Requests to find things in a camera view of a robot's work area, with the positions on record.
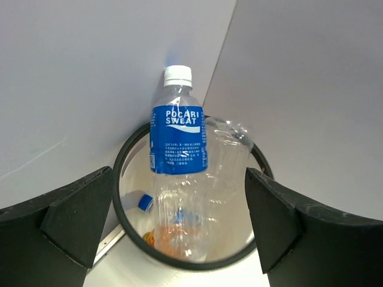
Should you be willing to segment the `orange plastic bottle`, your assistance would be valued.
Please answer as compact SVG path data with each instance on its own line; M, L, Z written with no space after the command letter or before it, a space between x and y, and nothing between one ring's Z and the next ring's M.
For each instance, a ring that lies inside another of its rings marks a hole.
M157 251L170 256L180 256L180 247L176 242L178 230L164 226L153 229L142 236L142 239Z

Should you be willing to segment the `blue label Pocari Sweat bottle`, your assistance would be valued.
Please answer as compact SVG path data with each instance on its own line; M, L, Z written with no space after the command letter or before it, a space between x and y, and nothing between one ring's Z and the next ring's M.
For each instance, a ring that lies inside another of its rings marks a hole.
M204 111L192 89L190 67L165 68L162 95L151 111L149 160L154 228L176 228L180 256L173 258L201 263L208 253L208 153Z

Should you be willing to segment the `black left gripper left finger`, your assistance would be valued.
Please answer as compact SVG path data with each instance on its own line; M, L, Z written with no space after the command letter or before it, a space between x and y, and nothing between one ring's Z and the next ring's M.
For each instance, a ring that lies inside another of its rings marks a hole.
M1 209L1 286L83 286L111 204L113 171L102 167Z

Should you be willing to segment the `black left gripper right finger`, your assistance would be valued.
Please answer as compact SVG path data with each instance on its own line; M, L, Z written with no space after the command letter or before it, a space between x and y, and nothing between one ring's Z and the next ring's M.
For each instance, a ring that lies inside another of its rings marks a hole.
M382 285L382 221L334 209L253 168L245 194L270 286Z

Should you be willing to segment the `clear bottle with blue-white cap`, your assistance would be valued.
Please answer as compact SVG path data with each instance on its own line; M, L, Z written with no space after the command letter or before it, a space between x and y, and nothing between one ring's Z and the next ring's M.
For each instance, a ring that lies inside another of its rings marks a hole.
M206 197L209 211L215 213L234 207L241 199L254 143L242 123L217 117L208 117L205 123L209 158Z

